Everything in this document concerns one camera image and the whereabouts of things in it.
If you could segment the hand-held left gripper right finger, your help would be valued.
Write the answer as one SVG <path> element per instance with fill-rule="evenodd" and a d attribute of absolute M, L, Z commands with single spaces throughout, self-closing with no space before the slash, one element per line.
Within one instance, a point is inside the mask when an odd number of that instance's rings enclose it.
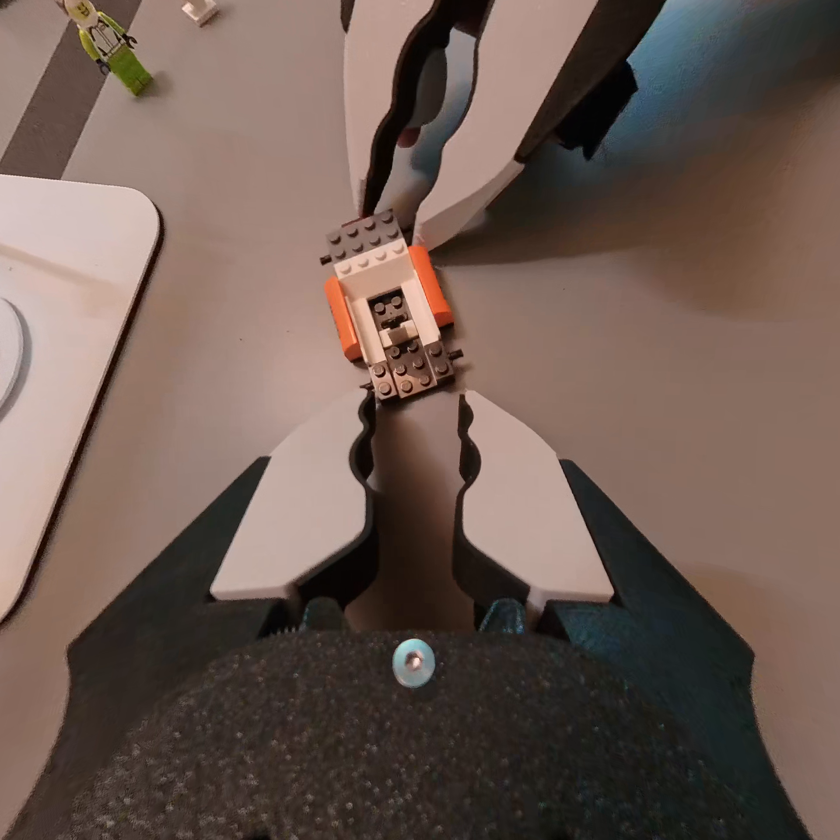
<path fill-rule="evenodd" d="M 461 589 L 478 605 L 609 602 L 613 584 L 552 448 L 475 391 L 459 398 L 458 436 Z"/>

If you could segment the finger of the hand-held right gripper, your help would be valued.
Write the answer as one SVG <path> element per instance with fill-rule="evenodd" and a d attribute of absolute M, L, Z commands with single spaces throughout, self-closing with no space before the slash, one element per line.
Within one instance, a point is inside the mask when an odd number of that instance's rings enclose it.
<path fill-rule="evenodd" d="M 416 212 L 414 244 L 447 242 L 522 171 L 518 147 L 596 1 L 496 1 L 476 42 L 464 118 Z"/>
<path fill-rule="evenodd" d="M 454 3 L 344 3 L 344 112 L 353 199 L 373 214 L 395 151 L 414 145 L 445 100 Z"/>

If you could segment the green minifigure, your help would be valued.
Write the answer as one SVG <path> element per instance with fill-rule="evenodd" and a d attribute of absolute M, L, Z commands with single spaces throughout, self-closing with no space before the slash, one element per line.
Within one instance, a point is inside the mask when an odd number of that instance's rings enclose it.
<path fill-rule="evenodd" d="M 133 52 L 136 38 L 91 1 L 56 1 L 56 5 L 77 27 L 82 47 L 101 74 L 114 75 L 139 97 L 151 84 L 152 75 Z"/>

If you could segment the white book stand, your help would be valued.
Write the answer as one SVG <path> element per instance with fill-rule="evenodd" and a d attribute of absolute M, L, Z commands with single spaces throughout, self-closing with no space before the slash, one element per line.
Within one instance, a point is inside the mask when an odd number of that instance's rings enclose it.
<path fill-rule="evenodd" d="M 20 599 L 161 233 L 139 191 L 1 177 L 1 616 Z"/>

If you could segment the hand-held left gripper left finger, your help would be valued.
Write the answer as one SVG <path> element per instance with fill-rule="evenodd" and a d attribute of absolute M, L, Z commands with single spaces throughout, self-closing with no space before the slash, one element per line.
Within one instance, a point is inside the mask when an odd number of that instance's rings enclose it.
<path fill-rule="evenodd" d="M 275 447 L 211 584 L 216 600 L 346 605 L 373 582 L 374 432 L 373 394 L 351 391 Z"/>

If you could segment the orange white lego car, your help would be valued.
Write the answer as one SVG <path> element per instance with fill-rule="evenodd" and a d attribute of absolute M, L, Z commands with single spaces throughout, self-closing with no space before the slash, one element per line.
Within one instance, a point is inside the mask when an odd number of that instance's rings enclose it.
<path fill-rule="evenodd" d="M 328 231 L 324 285 L 344 357 L 362 362 L 378 403 L 420 396 L 454 380 L 462 350 L 442 335 L 454 325 L 425 247 L 410 245 L 393 211 Z"/>

